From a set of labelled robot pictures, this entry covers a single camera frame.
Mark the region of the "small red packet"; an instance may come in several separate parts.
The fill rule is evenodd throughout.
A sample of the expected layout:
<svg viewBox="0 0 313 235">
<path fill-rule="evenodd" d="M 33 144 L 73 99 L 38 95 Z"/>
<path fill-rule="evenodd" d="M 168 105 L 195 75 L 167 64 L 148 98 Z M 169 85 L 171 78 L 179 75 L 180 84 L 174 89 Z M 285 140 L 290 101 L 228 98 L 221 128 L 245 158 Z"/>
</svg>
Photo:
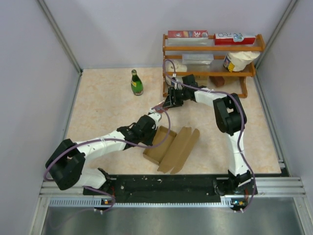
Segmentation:
<svg viewBox="0 0 313 235">
<path fill-rule="evenodd" d="M 163 114 L 166 111 L 166 108 L 163 107 L 164 101 L 160 102 L 156 106 L 152 107 L 150 113 Z"/>
</svg>

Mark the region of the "brown cardboard box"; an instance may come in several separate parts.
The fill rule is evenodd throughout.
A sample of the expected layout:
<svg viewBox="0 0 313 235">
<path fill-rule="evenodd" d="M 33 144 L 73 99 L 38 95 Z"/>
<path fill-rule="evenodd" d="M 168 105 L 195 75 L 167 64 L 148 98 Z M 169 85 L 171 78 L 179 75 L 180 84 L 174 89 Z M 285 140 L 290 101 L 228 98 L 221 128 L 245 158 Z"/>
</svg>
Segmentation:
<svg viewBox="0 0 313 235">
<path fill-rule="evenodd" d="M 168 128 L 161 126 L 156 132 L 153 144 L 157 144 L 161 140 L 164 142 L 156 148 L 145 149 L 143 157 L 158 165 L 157 171 L 177 174 L 182 170 L 199 138 L 200 131 L 198 129 L 182 127 L 176 133 L 168 132 Z"/>
</svg>

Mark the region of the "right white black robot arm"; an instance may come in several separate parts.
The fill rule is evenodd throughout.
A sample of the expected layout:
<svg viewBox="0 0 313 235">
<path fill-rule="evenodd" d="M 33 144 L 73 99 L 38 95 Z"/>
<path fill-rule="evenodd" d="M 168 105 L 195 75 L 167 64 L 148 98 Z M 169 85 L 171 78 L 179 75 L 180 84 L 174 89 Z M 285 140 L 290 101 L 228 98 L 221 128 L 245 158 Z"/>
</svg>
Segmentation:
<svg viewBox="0 0 313 235">
<path fill-rule="evenodd" d="M 230 149 L 228 180 L 225 184 L 214 182 L 213 185 L 218 195 L 241 193 L 251 182 L 253 173 L 245 159 L 243 135 L 247 118 L 239 96 L 199 86 L 192 74 L 183 77 L 181 82 L 174 77 L 170 80 L 173 86 L 168 88 L 164 108 L 180 107 L 185 100 L 213 107 L 216 125 L 226 134 Z"/>
</svg>

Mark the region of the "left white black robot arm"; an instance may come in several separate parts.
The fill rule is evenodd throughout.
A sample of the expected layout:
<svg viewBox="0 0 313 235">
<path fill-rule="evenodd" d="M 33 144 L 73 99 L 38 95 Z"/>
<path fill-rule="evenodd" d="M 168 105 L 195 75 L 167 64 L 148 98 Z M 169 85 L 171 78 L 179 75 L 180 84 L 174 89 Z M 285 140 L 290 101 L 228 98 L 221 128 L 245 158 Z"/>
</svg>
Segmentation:
<svg viewBox="0 0 313 235">
<path fill-rule="evenodd" d="M 63 140 L 46 162 L 46 173 L 50 174 L 60 190 L 87 186 L 106 194 L 111 188 L 108 174 L 100 168 L 87 167 L 87 162 L 139 143 L 151 146 L 160 120 L 161 114 L 150 113 L 129 126 L 119 127 L 86 142 Z"/>
</svg>

